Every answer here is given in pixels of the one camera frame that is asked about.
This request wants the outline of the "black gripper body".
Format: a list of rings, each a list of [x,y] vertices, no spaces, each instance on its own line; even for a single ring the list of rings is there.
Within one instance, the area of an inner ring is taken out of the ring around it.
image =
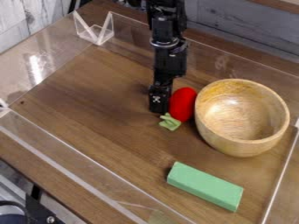
[[[170,86],[173,79],[182,77],[186,71],[188,44],[184,38],[160,42],[150,38],[153,47],[153,86]]]

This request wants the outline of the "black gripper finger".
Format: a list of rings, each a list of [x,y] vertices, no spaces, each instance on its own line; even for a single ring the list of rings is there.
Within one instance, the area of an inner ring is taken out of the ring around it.
[[[172,95],[172,88],[169,86],[157,87],[149,86],[148,89],[148,101],[149,110],[153,113],[164,114],[168,111],[169,98]]]

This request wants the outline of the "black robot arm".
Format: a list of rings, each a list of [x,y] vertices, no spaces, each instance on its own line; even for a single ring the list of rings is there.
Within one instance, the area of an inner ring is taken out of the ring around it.
[[[182,37],[186,29],[184,0],[146,0],[146,19],[153,47],[153,84],[148,88],[149,110],[168,111],[173,79],[186,71],[188,43]]]

